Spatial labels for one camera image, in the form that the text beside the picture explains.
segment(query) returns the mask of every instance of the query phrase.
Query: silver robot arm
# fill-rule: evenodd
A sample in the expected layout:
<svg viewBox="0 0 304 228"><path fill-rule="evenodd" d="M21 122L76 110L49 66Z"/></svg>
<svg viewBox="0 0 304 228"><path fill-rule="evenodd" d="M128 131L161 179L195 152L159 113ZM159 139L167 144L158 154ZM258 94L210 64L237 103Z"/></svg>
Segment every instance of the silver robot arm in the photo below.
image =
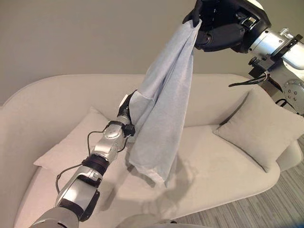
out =
<svg viewBox="0 0 304 228"><path fill-rule="evenodd" d="M103 175L135 133L129 113L129 95L120 106L117 119L110 121L90 156L59 192L54 208L45 212L30 228L78 228L91 216L99 198Z"/></svg>

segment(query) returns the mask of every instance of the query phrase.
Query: floor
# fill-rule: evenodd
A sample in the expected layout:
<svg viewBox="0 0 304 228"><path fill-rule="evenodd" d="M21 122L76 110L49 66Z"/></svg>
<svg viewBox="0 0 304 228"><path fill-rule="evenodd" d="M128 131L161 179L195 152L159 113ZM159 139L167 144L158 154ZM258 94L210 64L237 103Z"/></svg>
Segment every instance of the floor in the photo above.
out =
<svg viewBox="0 0 304 228"><path fill-rule="evenodd" d="M304 137L299 139L304 151ZM304 228L304 162L259 195L176 219L212 228Z"/></svg>

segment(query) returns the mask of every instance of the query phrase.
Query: couch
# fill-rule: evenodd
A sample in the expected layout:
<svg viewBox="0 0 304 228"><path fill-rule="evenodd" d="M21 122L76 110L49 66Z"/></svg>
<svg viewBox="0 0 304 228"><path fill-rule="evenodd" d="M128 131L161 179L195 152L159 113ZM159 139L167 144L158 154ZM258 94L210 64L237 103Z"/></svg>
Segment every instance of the couch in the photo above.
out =
<svg viewBox="0 0 304 228"><path fill-rule="evenodd" d="M54 206L55 176L33 162L65 138L89 107L114 119L125 94L144 75L65 75L32 83L0 109L1 227L25 228ZM81 228L141 227L243 199L273 187L280 172L296 166L294 141L268 173L244 151L212 133L237 110L249 90L237 75L194 75L177 168L169 188L130 169L107 208Z"/></svg>

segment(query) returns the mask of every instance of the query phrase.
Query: gray towel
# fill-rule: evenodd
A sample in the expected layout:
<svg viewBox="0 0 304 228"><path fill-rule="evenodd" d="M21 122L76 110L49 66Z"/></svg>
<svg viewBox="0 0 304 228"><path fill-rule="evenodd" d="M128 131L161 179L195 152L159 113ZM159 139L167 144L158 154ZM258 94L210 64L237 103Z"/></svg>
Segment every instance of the gray towel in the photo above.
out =
<svg viewBox="0 0 304 228"><path fill-rule="evenodd" d="M200 25L191 20L179 27L130 100L136 135L129 162L156 183L166 182L177 154Z"/></svg>

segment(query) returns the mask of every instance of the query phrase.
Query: beige pillow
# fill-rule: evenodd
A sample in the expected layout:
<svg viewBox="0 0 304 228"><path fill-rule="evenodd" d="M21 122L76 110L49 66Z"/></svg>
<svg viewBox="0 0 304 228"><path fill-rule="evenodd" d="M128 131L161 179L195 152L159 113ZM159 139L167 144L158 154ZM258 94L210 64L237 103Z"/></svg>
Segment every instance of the beige pillow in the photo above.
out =
<svg viewBox="0 0 304 228"><path fill-rule="evenodd" d="M304 134L304 119L263 93L251 90L241 108L214 133L243 149L268 172L289 144Z"/></svg>

